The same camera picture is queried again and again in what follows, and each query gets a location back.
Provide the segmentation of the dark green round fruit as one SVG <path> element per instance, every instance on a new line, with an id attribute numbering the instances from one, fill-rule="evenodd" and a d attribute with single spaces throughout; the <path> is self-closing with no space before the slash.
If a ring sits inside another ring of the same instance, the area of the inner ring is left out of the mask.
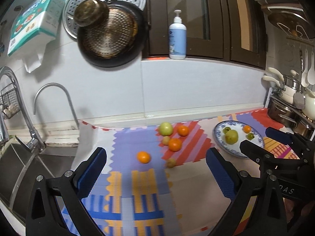
<path id="1" fill-rule="evenodd" d="M 251 132 L 246 135 L 246 138 L 248 140 L 252 140 L 254 137 L 255 137 L 255 135 L 253 133 L 251 133 Z"/>

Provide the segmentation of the large yellow-green apple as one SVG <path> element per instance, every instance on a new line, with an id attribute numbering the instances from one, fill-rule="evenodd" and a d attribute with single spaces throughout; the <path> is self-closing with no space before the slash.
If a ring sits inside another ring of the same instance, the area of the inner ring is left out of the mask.
<path id="1" fill-rule="evenodd" d="M 238 132 L 234 129 L 231 129 L 225 133 L 225 142 L 227 144 L 233 145 L 238 142 Z"/>

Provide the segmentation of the blue white porcelain plate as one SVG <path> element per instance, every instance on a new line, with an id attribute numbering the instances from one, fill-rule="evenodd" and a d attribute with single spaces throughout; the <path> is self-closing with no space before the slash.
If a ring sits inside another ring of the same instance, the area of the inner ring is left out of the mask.
<path id="1" fill-rule="evenodd" d="M 226 151 L 227 153 L 233 156 L 247 159 L 248 157 L 242 154 L 240 150 L 240 143 L 244 140 L 248 140 L 246 138 L 247 134 L 242 130 L 244 125 L 247 125 L 247 124 L 243 122 L 235 121 L 235 120 L 226 120 L 223 122 L 219 122 L 214 127 L 213 135 L 218 146 L 220 146 L 224 151 Z M 225 142 L 225 134 L 223 133 L 223 128 L 225 127 L 230 127 L 231 129 L 234 129 L 238 132 L 238 136 L 239 136 L 238 142 L 236 142 L 233 145 L 227 144 Z M 250 142 L 264 148 L 264 140 L 263 140 L 262 135 L 258 131 L 256 131 L 253 127 L 251 127 L 251 133 L 253 133 L 255 137 L 252 140 L 250 140 Z"/>

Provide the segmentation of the stainless steel pot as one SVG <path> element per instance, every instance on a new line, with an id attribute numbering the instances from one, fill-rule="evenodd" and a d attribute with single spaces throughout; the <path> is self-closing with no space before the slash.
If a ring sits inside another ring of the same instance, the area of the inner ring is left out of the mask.
<path id="1" fill-rule="evenodd" d="M 289 127 L 293 132 L 299 133 L 309 140 L 314 140 L 314 122 L 297 109 L 273 96 L 269 100 L 268 116 L 285 127 Z"/>

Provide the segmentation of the small orange on plate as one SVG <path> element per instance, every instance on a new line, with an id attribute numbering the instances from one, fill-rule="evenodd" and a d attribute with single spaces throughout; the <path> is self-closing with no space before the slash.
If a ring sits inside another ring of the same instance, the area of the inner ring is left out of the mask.
<path id="1" fill-rule="evenodd" d="M 244 125 L 242 130 L 246 133 L 249 134 L 251 132 L 251 127 L 249 125 Z"/>

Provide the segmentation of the metal hanging spatula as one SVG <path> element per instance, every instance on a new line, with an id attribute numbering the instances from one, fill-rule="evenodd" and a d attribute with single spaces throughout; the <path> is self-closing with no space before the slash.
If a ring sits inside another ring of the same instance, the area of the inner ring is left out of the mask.
<path id="1" fill-rule="evenodd" d="M 303 73 L 302 49 L 299 49 L 299 61 L 300 61 L 299 88 L 294 94 L 294 106 L 295 108 L 302 110 L 305 107 L 305 97 L 302 93 L 302 73 Z"/>

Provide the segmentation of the small green fruit on plate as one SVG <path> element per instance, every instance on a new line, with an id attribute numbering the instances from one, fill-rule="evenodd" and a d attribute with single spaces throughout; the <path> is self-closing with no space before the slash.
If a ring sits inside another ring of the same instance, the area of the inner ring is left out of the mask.
<path id="1" fill-rule="evenodd" d="M 226 134 L 228 131 L 230 131 L 231 128 L 230 127 L 225 127 L 223 128 L 223 133 Z"/>

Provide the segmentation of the stainless steel sink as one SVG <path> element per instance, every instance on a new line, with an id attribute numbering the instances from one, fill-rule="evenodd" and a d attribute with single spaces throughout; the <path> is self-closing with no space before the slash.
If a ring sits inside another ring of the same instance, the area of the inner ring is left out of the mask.
<path id="1" fill-rule="evenodd" d="M 38 175 L 60 177 L 71 168 L 78 144 L 48 144 L 43 151 L 26 151 L 12 143 L 1 155 L 1 201 L 22 224 L 26 222 L 32 187 Z"/>

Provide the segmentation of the white hanging ladle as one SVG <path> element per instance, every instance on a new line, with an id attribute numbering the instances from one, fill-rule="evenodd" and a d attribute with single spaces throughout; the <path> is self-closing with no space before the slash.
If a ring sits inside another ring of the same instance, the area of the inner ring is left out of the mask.
<path id="1" fill-rule="evenodd" d="M 309 63 L 309 52 L 305 49 L 302 52 L 302 74 L 301 74 L 301 84 L 303 87 L 308 87 L 309 85 L 314 85 L 314 52 L 311 52 L 311 67 L 308 68 Z"/>

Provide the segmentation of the orange near green apple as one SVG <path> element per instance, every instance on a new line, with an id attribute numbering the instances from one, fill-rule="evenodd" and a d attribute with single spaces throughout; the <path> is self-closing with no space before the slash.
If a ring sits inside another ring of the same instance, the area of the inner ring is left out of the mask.
<path id="1" fill-rule="evenodd" d="M 190 129 L 185 125 L 180 125 L 177 128 L 177 134 L 179 136 L 188 136 L 189 132 L 190 132 Z"/>

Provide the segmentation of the large centre orange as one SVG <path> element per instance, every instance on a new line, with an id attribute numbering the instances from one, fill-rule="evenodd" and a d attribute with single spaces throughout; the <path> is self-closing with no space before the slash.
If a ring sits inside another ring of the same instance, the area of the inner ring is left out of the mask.
<path id="1" fill-rule="evenodd" d="M 177 152 L 182 148 L 182 141 L 178 138 L 171 138 L 168 142 L 168 148 L 172 152 Z"/>

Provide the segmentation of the small tan fruit front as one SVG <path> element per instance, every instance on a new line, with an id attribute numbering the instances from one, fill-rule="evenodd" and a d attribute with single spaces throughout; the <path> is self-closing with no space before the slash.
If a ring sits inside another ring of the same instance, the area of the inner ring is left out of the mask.
<path id="1" fill-rule="evenodd" d="M 166 161 L 166 167 L 167 168 L 174 168 L 175 166 L 176 166 L 176 160 L 175 159 L 170 158 Z"/>

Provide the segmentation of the small tan fruit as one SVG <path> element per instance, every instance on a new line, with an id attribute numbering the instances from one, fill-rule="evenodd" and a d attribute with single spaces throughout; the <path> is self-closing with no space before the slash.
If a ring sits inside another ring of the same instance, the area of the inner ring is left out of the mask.
<path id="1" fill-rule="evenodd" d="M 166 161 L 166 167 L 167 168 L 174 168 L 175 166 L 176 166 L 176 160 L 175 159 L 170 158 Z"/>
<path id="2" fill-rule="evenodd" d="M 162 138 L 162 144 L 164 145 L 164 146 L 167 146 L 168 144 L 169 144 L 169 141 L 170 141 L 170 137 L 169 136 L 164 136 L 163 138 Z"/>

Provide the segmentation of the small tan fruit behind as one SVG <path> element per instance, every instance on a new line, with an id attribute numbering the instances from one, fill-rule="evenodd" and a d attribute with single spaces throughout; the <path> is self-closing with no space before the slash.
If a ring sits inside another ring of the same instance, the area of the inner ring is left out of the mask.
<path id="1" fill-rule="evenodd" d="M 169 141 L 170 141 L 170 137 L 169 136 L 164 136 L 163 138 L 162 138 L 162 144 L 164 145 L 164 146 L 167 146 L 168 144 L 169 144 Z"/>

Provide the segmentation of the light green apple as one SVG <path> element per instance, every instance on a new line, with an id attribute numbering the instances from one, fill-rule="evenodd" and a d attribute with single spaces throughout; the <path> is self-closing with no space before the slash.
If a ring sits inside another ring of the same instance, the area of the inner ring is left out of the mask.
<path id="1" fill-rule="evenodd" d="M 162 136 L 170 136 L 173 133 L 173 126 L 169 122 L 163 122 L 159 125 L 158 132 Z"/>

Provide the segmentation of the colourful patterned table mat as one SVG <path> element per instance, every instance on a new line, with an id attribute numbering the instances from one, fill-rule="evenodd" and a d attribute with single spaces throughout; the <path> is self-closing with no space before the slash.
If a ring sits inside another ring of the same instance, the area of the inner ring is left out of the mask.
<path id="1" fill-rule="evenodd" d="M 80 123 L 79 148 L 73 168 L 97 147 L 107 162 L 83 204 L 106 235 L 207 235 L 230 204 L 220 191 L 205 156 L 215 146 L 214 127 L 225 120 L 243 122 L 260 134 L 267 127 L 286 131 L 266 109 L 184 122 L 190 129 L 182 148 L 162 144 L 156 126 L 107 129 Z M 148 164 L 137 153 L 151 155 Z M 167 168 L 166 161 L 176 166 Z"/>

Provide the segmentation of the lone orange on purple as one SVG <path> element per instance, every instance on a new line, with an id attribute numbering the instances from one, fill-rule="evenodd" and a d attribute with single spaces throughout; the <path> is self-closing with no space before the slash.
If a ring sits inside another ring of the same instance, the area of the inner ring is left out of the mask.
<path id="1" fill-rule="evenodd" d="M 151 161 L 151 155 L 146 151 L 139 151 L 137 153 L 137 160 L 142 164 L 148 164 Z"/>

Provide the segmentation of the white pump soap bottle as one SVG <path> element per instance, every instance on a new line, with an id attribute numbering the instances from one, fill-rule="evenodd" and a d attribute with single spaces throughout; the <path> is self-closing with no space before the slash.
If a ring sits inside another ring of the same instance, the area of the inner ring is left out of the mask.
<path id="1" fill-rule="evenodd" d="M 181 10 L 174 10 L 175 17 L 169 26 L 169 57 L 175 60 L 186 58 L 186 32 L 187 28 L 182 23 Z"/>

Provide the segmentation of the dark hanging frying pan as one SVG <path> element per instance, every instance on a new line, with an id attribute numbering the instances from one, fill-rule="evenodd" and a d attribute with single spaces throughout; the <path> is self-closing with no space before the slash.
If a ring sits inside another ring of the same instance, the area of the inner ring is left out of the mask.
<path id="1" fill-rule="evenodd" d="M 115 68 L 136 58 L 143 50 L 149 26 L 137 6 L 119 0 L 106 0 L 109 15 L 94 28 L 80 27 L 77 32 L 79 50 L 87 62 Z"/>

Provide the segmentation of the teal white tissue pack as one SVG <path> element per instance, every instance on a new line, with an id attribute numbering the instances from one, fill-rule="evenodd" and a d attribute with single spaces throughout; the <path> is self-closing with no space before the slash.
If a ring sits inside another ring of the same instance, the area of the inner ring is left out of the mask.
<path id="1" fill-rule="evenodd" d="M 28 73 L 41 66 L 46 46 L 56 39 L 64 6 L 65 0 L 36 0 L 12 25 L 7 55 Z"/>

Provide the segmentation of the small brass hanging pot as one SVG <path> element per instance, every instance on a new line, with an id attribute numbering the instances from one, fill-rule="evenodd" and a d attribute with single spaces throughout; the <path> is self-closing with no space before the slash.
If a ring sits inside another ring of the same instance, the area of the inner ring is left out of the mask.
<path id="1" fill-rule="evenodd" d="M 94 28 L 108 19 L 109 7 L 101 0 L 85 0 L 74 11 L 74 21 L 83 28 Z"/>

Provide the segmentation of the cream handled saucepan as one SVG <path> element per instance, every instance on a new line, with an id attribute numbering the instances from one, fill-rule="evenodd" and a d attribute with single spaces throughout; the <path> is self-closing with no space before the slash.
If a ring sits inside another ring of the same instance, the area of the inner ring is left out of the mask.
<path id="1" fill-rule="evenodd" d="M 299 80 L 293 76 L 283 75 L 279 70 L 268 67 L 267 71 L 278 77 L 278 79 L 264 75 L 262 79 L 266 82 L 275 83 L 276 87 L 279 89 L 278 96 L 281 100 L 287 102 L 288 104 L 294 104 L 294 95 L 301 88 L 301 83 Z"/>

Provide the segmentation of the dark wooden window frame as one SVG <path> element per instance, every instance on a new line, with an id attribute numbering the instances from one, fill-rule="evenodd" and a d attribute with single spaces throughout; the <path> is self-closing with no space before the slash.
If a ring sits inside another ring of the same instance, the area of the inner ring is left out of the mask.
<path id="1" fill-rule="evenodd" d="M 150 31 L 143 57 L 169 54 L 175 10 L 187 28 L 186 55 L 265 69 L 265 19 L 255 0 L 147 0 Z"/>

